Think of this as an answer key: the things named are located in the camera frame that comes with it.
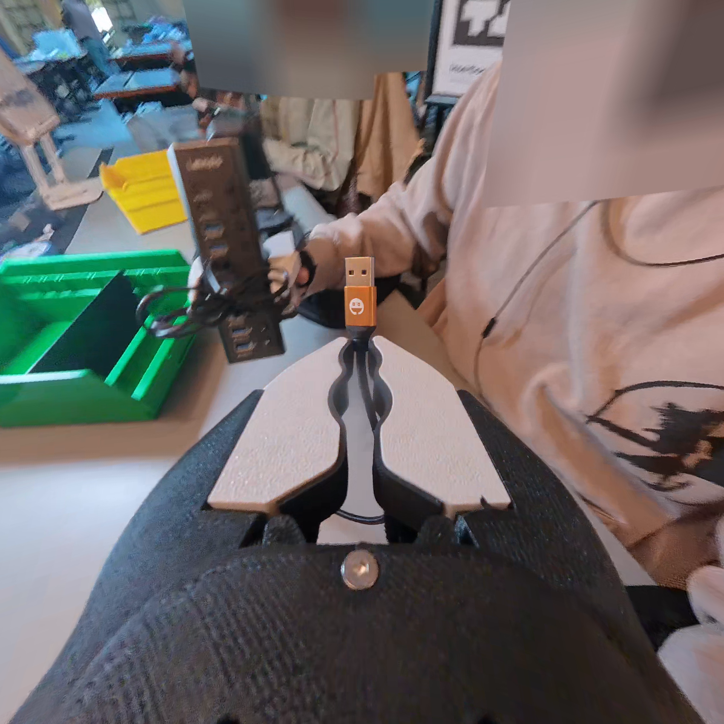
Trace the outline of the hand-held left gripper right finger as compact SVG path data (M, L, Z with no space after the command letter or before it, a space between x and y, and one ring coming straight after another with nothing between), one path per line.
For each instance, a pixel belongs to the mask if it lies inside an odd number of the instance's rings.
M385 515L420 531L434 516L455 520L511 496L457 389L437 369L382 337L374 361L373 487Z

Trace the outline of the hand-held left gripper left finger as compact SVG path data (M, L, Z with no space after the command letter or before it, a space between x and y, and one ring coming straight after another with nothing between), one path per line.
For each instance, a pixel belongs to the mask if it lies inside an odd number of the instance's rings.
M338 337L265 386L208 506L288 515L318 532L348 493L347 409L348 340Z

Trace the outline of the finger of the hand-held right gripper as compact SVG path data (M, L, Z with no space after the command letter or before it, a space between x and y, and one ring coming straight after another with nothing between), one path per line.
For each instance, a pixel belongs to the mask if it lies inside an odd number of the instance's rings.
M218 292L218 284L204 259L194 258L187 277L188 295L210 295Z

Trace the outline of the black multiport usb hub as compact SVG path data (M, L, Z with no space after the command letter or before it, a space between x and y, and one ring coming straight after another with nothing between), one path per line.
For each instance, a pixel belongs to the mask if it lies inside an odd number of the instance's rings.
M270 290L238 140L173 143L167 153L198 257L218 284L217 293L190 299L186 326L218 329L231 364L283 355L289 301Z

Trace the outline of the person's right hand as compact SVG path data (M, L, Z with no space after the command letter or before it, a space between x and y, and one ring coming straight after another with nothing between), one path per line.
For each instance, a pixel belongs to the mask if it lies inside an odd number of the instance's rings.
M283 286L293 287L303 266L300 252L285 256L271 257L268 260L268 280L274 291Z

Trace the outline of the yellow plastic bin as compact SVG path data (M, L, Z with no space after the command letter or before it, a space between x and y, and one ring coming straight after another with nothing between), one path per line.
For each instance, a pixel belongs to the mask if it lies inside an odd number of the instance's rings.
M99 177L107 195L137 234L145 235L187 221L167 150L102 164Z

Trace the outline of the beige hanging jacket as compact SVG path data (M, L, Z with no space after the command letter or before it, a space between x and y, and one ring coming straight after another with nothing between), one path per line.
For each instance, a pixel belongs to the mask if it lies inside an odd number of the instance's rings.
M376 201L423 150L401 72L377 75L364 101L270 96L259 111L272 170L316 191L338 192L352 177Z

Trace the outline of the black bin divider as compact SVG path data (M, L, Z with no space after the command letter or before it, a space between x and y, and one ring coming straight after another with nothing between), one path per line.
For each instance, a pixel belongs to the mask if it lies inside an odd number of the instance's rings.
M36 361L30 374L90 370L105 379L140 330L138 299L119 271Z

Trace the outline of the person's torso in beige hoodie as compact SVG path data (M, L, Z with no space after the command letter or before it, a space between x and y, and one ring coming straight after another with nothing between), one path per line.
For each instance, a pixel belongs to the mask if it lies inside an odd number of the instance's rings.
M722 186L488 207L501 61L432 158L460 375L656 583L722 566Z

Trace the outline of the green plastic bin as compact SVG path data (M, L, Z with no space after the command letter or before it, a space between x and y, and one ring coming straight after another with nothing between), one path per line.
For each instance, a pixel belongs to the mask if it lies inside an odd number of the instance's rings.
M140 300L186 285L178 250L16 258L1 270L1 424L56 426L150 421L160 413L193 344L140 330L107 378L90 370L30 374L53 342L117 272Z

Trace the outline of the brown-edged table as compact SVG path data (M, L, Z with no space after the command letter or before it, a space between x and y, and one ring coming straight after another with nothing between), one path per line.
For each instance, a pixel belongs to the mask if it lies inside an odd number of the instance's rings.
M135 112L140 104L162 101L180 93L181 76L173 68L120 72L93 92L95 101L110 101L119 113Z

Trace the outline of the wooden stand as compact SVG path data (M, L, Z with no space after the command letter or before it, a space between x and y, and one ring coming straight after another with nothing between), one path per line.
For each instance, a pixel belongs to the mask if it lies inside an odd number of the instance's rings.
M53 106L1 51L1 132L16 146L43 203L51 211L95 203L99 178L71 182L59 160L52 131L60 125Z

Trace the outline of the black and white tag sign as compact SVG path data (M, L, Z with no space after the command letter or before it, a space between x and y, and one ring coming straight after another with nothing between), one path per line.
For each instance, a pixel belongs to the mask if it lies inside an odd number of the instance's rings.
M502 55L509 1L435 2L427 94L459 98Z

